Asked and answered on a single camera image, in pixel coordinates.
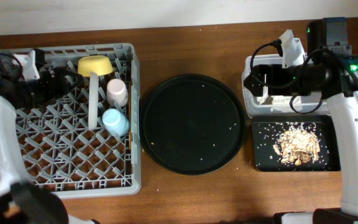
gray plastic dish rack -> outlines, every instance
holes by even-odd
[[[46,66],[66,67],[75,72],[78,60],[89,55],[110,58],[114,75],[99,77],[97,128],[88,130],[89,85],[75,88],[45,109],[17,110],[16,133],[23,161],[35,185],[54,191],[60,198],[102,197],[136,194],[140,190],[139,60],[131,44],[99,44],[41,47]],[[31,49],[0,50],[27,53]],[[101,113],[109,79],[121,77],[130,93],[122,112],[131,122],[129,133],[120,139],[110,136]]]

round tray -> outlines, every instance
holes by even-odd
[[[140,137],[151,157],[181,174],[205,174],[241,148],[244,110],[235,94],[204,75],[182,75],[154,89],[142,107]]]

green light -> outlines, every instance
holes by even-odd
[[[356,71],[358,69],[358,65],[351,65],[351,71]]]

brown wooden tabletop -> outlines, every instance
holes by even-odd
[[[128,42],[140,60],[142,96],[170,77],[199,73],[225,83],[244,104],[241,74],[246,58],[286,29],[292,29],[306,49],[308,22],[0,36],[0,49]],[[349,19],[348,30],[353,54],[358,54],[358,18]],[[273,53],[273,48],[260,52]],[[278,212],[340,207],[340,172],[258,172],[253,166],[250,134],[229,164],[206,175],[173,173],[143,152],[138,194],[64,200],[64,204],[70,214],[101,223],[249,221]]]

light blue cup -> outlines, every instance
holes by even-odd
[[[113,136],[123,136],[129,131],[128,119],[117,109],[108,109],[102,115],[102,121],[107,131]]]

